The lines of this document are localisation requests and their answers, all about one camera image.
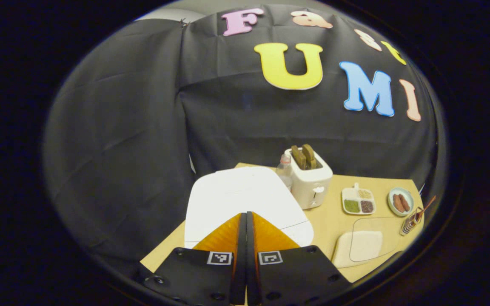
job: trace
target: yellow letter u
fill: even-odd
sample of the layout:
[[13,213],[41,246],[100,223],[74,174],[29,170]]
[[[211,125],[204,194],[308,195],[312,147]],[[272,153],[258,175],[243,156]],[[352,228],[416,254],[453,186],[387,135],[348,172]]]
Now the yellow letter u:
[[304,90],[313,88],[322,80],[322,65],[319,53],[321,46],[312,43],[298,43],[296,49],[304,53],[307,72],[304,75],[291,75],[286,70],[284,51],[288,46],[284,43],[261,43],[254,50],[260,54],[262,73],[266,81],[282,89]]

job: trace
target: round plate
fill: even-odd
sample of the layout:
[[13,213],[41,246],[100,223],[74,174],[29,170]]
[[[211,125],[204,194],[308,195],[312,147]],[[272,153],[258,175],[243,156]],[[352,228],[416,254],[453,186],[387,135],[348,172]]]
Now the round plate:
[[[402,194],[402,196],[406,199],[406,201],[410,205],[410,210],[409,211],[404,211],[404,212],[398,211],[396,209],[396,207],[394,207],[393,194]],[[399,215],[400,217],[405,217],[405,216],[409,215],[410,212],[412,212],[413,209],[415,208],[415,204],[413,202],[412,194],[408,190],[405,190],[404,188],[400,188],[400,187],[393,188],[389,192],[389,196],[388,197],[389,197],[388,200],[389,200],[389,207],[390,207],[390,209],[393,211],[393,213],[395,213],[396,215]]]

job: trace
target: pink letter f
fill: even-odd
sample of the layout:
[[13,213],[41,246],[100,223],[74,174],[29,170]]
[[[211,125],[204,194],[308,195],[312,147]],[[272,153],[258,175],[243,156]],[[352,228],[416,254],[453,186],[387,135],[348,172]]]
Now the pink letter f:
[[222,15],[226,19],[227,30],[224,31],[224,36],[230,36],[239,33],[247,33],[253,29],[251,26],[246,26],[245,23],[255,25],[258,21],[256,15],[262,15],[264,11],[260,8],[251,8],[249,10],[234,11]]

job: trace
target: screw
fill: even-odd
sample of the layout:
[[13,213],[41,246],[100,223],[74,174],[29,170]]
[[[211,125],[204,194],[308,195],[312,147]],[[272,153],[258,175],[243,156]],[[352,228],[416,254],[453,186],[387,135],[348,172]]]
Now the screw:
[[270,292],[269,294],[266,295],[266,298],[268,300],[277,300],[280,297],[281,297],[281,294],[278,292]]
[[340,278],[340,275],[334,274],[328,278],[328,281],[333,282],[337,281]]
[[312,302],[315,302],[315,301],[316,301],[316,300],[318,300],[318,299],[319,299],[319,297],[318,297],[318,296],[314,296],[314,297],[310,298],[309,300],[306,300],[306,301],[305,301],[305,304],[306,304],[306,305],[308,305],[308,304],[310,304],[310,303],[312,303]]
[[158,275],[154,275],[154,276],[152,277],[152,279],[153,279],[153,280],[154,280],[156,283],[165,283],[165,280],[164,280],[162,277],[158,276]]
[[224,294],[219,293],[219,292],[214,292],[211,294],[211,298],[213,300],[224,300],[224,298],[226,298],[226,296]]
[[184,300],[181,300],[180,298],[174,297],[174,298],[173,298],[173,300],[174,300],[175,302],[179,302],[179,303],[183,303],[183,304],[185,304],[185,305],[188,305],[188,303],[187,303],[187,302],[185,302]]

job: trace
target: white cutting board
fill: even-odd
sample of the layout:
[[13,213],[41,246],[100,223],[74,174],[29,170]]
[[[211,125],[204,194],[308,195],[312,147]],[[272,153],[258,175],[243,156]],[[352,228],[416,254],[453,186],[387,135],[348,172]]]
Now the white cutting board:
[[332,263],[336,268],[367,264],[379,256],[382,245],[381,231],[346,232],[338,238]]
[[190,193],[185,222],[185,248],[193,248],[238,213],[253,211],[309,246],[313,227],[279,176],[265,167],[218,171],[199,178]]

